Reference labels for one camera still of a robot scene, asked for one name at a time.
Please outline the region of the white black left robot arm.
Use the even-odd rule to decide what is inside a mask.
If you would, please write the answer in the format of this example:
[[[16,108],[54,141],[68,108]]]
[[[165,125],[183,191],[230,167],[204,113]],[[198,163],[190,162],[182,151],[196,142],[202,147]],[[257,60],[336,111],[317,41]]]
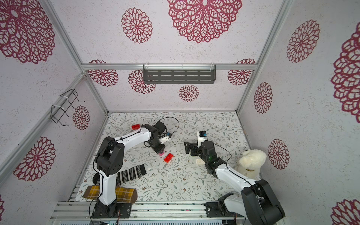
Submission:
[[[120,171],[124,153],[130,148],[147,142],[156,153],[163,153],[165,145],[160,136],[167,130],[162,122],[155,125],[144,124],[139,129],[117,138],[106,137],[95,157],[96,169],[100,174],[99,202],[109,206],[116,202],[116,176]]]

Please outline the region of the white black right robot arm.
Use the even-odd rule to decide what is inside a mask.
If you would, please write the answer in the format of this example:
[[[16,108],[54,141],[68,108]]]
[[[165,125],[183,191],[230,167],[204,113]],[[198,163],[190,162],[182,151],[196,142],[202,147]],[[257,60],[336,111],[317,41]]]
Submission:
[[[185,142],[185,152],[199,156],[210,175],[223,181],[241,194],[227,193],[217,203],[207,202],[207,216],[244,216],[252,225],[274,225],[286,215],[269,183],[263,179],[250,179],[231,168],[217,156],[215,144],[205,140],[200,145]]]

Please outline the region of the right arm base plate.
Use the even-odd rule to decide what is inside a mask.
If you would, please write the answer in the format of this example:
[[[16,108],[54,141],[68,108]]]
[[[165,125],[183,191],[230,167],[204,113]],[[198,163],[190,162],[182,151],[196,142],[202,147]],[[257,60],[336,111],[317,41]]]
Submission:
[[[225,208],[224,204],[219,202],[206,202],[204,204],[206,208],[206,216],[208,218],[234,218],[243,217],[241,214],[233,213]]]

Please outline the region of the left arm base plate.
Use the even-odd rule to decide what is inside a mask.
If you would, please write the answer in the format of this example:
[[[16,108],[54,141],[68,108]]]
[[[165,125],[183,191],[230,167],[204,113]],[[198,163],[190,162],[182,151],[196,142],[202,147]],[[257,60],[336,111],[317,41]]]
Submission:
[[[91,218],[129,218],[131,214],[131,203],[117,203],[104,205],[101,202],[95,204]]]

